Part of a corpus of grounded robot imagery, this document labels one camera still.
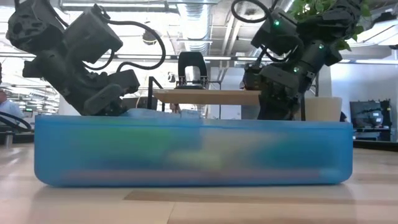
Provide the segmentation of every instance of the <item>ceiling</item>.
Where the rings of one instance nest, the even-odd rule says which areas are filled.
[[[2,0],[0,2],[0,53],[4,52],[20,52],[11,46],[5,38],[7,31],[7,20],[14,12],[13,0]],[[251,56],[254,48],[250,45],[250,41],[257,32],[261,24],[245,24],[237,21],[231,16],[231,1],[219,0],[173,0],[168,1],[169,12],[164,12],[163,1],[135,1],[123,0],[124,5],[121,7],[121,0],[89,1],[89,0],[51,0],[60,16],[69,24],[72,23],[83,10],[89,8],[94,2],[105,4],[108,7],[108,13],[112,20],[115,21],[137,21],[146,23],[155,29],[162,37],[168,55],[178,55],[181,51],[185,51],[192,46],[206,45],[203,51],[206,55],[245,55]],[[186,17],[182,12],[181,4],[188,2],[191,5],[200,6],[201,2],[207,2],[207,7],[192,8],[201,10],[201,14],[196,14],[196,18],[201,23],[186,23]],[[271,6],[272,0],[262,0],[266,6]],[[371,0],[371,9],[383,11],[384,9],[396,10],[395,0]],[[279,6],[286,8],[291,5],[289,0],[280,0]],[[244,4],[239,7],[240,11],[250,12],[252,18],[262,17],[259,8],[252,4]],[[124,43],[118,54],[126,55],[160,55],[160,47],[158,44],[149,46],[142,41],[143,30],[133,26],[111,26],[111,28],[120,36]],[[205,32],[200,40],[192,40],[195,35],[201,35]],[[386,58],[391,55],[391,49],[388,46],[372,45],[367,47],[353,47],[352,52],[343,52],[345,58]],[[3,84],[4,85],[35,85],[35,88],[23,87],[7,87],[12,91],[12,97],[26,98],[35,96],[45,98],[47,101],[57,102],[59,97],[51,88],[46,88],[49,84],[39,79],[22,78],[23,58],[1,58],[3,64]],[[105,69],[105,72],[115,72],[120,61],[113,62]],[[173,88],[174,83],[167,80],[169,72],[177,74],[177,65],[175,63],[165,63],[163,66],[154,71],[144,71],[135,69],[137,77],[141,83],[141,91],[137,95],[146,95],[147,77],[154,76],[163,87]]]

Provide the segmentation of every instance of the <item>green leaves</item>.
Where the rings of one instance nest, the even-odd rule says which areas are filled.
[[[325,12],[332,6],[336,0],[294,0],[292,5],[292,10],[289,12],[298,21],[306,20],[309,16],[314,16],[319,12]],[[363,17],[371,16],[371,11],[369,9],[370,0],[363,0],[361,5],[361,13]],[[362,33],[364,28],[362,26],[356,26],[353,39],[357,41],[358,34]],[[351,48],[346,43],[345,40],[337,42],[338,50],[349,50]]]
[[[349,51],[351,51],[351,47],[344,40],[340,40],[339,42],[337,42],[336,47],[337,47],[337,50],[349,50]]]
[[[321,0],[315,1],[315,9],[317,10],[317,12],[323,12],[325,10]]]
[[[364,32],[363,26],[356,26],[356,27],[355,27],[355,30],[354,30],[354,33],[355,33],[355,34],[360,34],[360,33],[362,33],[362,32]]]
[[[362,5],[361,5],[361,14],[362,14],[363,17],[372,16],[371,10],[369,9],[369,5],[368,4],[362,3]]]

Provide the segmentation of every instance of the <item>black bracket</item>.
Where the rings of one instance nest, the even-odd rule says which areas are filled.
[[[305,121],[305,97],[304,96],[301,97],[300,104],[301,104],[301,106],[300,106],[301,121]]]
[[[152,97],[154,94],[154,83],[160,88],[163,89],[162,85],[154,78],[149,77],[149,86],[148,86],[148,104],[147,109],[152,109]],[[165,103],[162,102],[162,111],[164,112]]]
[[[178,86],[187,85],[187,76],[185,69],[189,66],[199,68],[200,79],[192,80],[192,83],[200,83],[202,87],[206,88],[208,83],[207,68],[205,59],[200,52],[181,52],[178,56]]]

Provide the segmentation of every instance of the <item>wooden table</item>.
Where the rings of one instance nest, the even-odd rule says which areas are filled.
[[[163,103],[198,105],[259,105],[260,91],[242,90],[154,90]]]
[[[395,152],[355,150],[342,185],[200,189],[55,189],[34,177],[32,158],[31,145],[0,149],[0,223],[398,223]]]

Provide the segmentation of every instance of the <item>metal stand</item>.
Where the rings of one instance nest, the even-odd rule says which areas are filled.
[[[319,96],[319,73],[315,77],[315,97]]]
[[[6,131],[6,141],[5,146],[6,149],[12,148],[12,139],[14,138],[14,133],[12,131]]]
[[[147,108],[152,109],[152,95],[154,94],[154,83],[161,89],[163,89],[162,85],[154,78],[149,77],[149,86],[148,86],[148,104]],[[162,102],[162,111],[164,112],[165,103]]]
[[[301,98],[301,121],[305,121],[305,97],[303,96]]]

